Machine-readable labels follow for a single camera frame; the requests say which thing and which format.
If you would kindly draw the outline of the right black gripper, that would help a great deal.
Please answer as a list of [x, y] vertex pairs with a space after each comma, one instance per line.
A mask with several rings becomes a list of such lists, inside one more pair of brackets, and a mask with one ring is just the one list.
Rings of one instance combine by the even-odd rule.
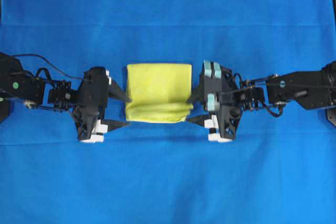
[[186, 122], [208, 129], [209, 141], [233, 141], [241, 117], [241, 109], [234, 100], [234, 91], [237, 89], [230, 69], [217, 62], [203, 61], [200, 83], [192, 91], [187, 103], [201, 101], [208, 114], [186, 118]]

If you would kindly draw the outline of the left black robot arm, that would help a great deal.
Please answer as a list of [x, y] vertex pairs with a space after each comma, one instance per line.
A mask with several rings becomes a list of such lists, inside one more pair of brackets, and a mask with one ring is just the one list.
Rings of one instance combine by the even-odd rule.
[[33, 74], [22, 67], [19, 55], [1, 53], [1, 121], [10, 115], [13, 102], [28, 109], [66, 111], [75, 123], [79, 141], [103, 142], [106, 133], [129, 125], [105, 119], [109, 98], [131, 102], [104, 67], [84, 72], [79, 88], [74, 90], [70, 81], [52, 79], [47, 68]]

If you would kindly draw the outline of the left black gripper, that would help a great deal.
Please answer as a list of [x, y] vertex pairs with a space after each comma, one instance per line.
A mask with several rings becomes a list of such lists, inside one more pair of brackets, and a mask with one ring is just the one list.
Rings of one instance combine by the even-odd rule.
[[84, 74], [71, 113], [81, 142], [103, 142], [107, 132], [130, 125], [124, 121], [104, 120], [108, 96], [124, 103], [132, 101], [114, 80], [110, 84], [110, 80], [109, 71], [104, 67], [93, 67]]

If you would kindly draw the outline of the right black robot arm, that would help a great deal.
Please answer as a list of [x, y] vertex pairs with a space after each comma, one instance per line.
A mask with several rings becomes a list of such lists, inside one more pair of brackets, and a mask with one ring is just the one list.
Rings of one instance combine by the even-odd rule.
[[320, 71], [243, 80], [239, 73], [205, 60], [199, 84], [187, 101], [203, 106], [205, 114], [186, 121], [208, 129], [209, 141], [233, 141], [245, 111], [265, 109], [278, 118], [290, 101], [306, 110], [325, 109], [327, 120], [335, 125], [335, 62]]

